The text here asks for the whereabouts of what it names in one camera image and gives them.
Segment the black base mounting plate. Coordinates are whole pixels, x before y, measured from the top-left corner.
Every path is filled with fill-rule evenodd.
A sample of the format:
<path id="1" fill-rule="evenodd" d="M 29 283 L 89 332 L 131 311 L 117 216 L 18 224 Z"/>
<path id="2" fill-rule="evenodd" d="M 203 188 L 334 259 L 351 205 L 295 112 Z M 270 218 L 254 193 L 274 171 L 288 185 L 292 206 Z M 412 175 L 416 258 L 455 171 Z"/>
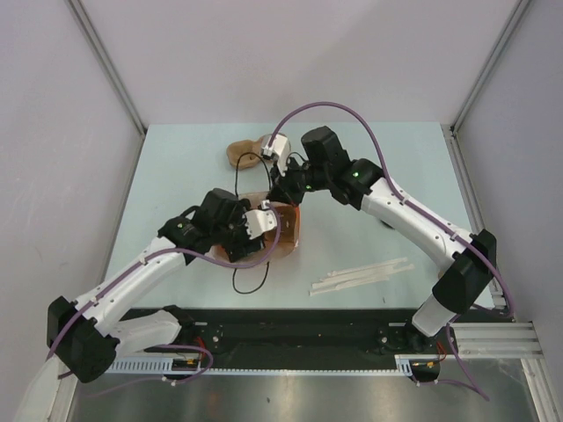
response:
<path id="1" fill-rule="evenodd" d="M 215 369 L 389 369 L 400 354 L 450 355 L 448 335 L 433 338 L 410 323 L 413 309 L 170 308 L 175 347 L 203 345 Z"/>

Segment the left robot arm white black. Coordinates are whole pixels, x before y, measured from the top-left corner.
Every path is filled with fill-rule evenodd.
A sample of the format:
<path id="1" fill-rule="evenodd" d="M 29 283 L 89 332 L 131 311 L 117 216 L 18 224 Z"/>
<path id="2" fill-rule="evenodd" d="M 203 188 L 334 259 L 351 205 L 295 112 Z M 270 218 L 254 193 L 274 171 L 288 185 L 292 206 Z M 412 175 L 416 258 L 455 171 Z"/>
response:
<path id="1" fill-rule="evenodd" d="M 168 220 L 128 267 L 73 301 L 64 297 L 48 307 L 49 359 L 58 358 L 80 382 L 92 382 L 113 362 L 147 348 L 182 352 L 194 329 L 181 322 L 174 307 L 125 319 L 126 313 L 159 282 L 195 259 L 232 269 L 254 267 L 246 257 L 263 251 L 264 235 L 278 232 L 281 219 L 264 200 L 253 208 L 246 199 L 220 188 L 201 204 Z"/>

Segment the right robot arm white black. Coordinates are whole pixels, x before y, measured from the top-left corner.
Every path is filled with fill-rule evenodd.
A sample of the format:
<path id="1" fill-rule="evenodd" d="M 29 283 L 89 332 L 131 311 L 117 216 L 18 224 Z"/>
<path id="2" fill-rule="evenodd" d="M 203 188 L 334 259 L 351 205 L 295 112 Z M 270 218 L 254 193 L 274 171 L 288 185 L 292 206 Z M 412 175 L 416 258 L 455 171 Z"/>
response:
<path id="1" fill-rule="evenodd" d="M 307 156 L 303 164 L 291 157 L 285 135 L 263 141 L 261 154 L 274 164 L 268 198 L 297 206 L 306 193 L 327 190 L 339 203 L 376 217 L 424 251 L 442 274 L 413 315 L 406 343 L 417 353 L 427 352 L 436 344 L 438 331 L 464 314 L 493 279 L 495 236 L 486 229 L 478 234 L 461 229 L 391 188 L 381 167 L 365 158 L 350 158 L 327 126 L 307 132 L 301 143 Z"/>

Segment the orange paper bag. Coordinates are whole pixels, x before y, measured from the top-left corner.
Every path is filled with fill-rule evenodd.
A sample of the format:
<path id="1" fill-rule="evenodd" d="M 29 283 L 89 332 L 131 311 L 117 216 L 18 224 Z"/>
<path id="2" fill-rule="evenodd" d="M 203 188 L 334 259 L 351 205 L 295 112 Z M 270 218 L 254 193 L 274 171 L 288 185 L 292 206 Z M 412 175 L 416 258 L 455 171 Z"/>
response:
<path id="1" fill-rule="evenodd" d="M 267 160 L 255 152 L 238 154 L 234 162 L 234 194 L 245 210 L 245 221 L 240 227 L 241 238 L 212 247 L 211 256 L 222 263 L 233 264 L 231 286 L 239 295 L 252 295 L 266 284 L 271 263 L 285 258 L 298 246 L 300 236 L 300 209 L 293 204 L 271 200 L 268 190 L 241 193 L 239 173 L 246 167 L 260 164 L 266 173 L 267 187 L 274 187 L 274 177 L 270 173 Z M 260 283 L 250 289 L 237 286 L 237 275 L 243 269 L 264 266 Z"/>

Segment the aluminium frame rail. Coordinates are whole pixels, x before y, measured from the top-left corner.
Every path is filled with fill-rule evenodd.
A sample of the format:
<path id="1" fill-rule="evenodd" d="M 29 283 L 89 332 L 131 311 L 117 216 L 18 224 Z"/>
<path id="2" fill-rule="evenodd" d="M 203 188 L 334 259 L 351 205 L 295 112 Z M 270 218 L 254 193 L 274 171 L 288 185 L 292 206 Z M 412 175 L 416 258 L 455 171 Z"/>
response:
<path id="1" fill-rule="evenodd" d="M 456 323 L 452 329 L 462 356 L 520 359 L 543 354 L 532 323 Z"/>

